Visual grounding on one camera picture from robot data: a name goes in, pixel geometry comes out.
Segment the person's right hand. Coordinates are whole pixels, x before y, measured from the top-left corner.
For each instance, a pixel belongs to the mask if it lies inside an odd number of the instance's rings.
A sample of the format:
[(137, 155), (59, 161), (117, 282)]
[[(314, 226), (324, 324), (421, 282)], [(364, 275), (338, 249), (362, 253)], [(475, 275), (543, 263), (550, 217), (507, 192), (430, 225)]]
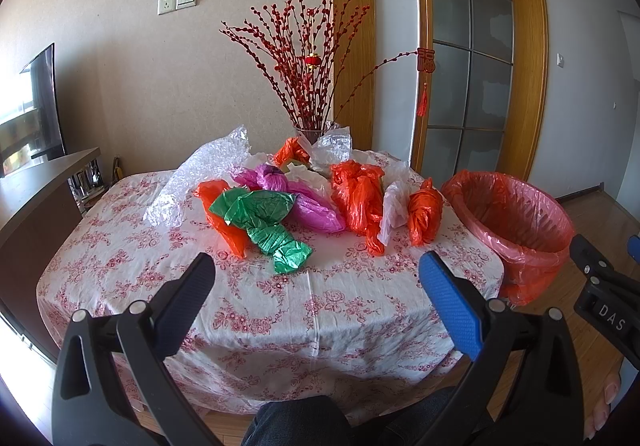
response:
[(600, 429), (605, 426), (612, 411), (612, 405), (620, 395), (622, 380), (620, 369), (614, 369), (604, 379), (603, 388), (593, 406), (584, 425), (584, 439), (592, 440)]

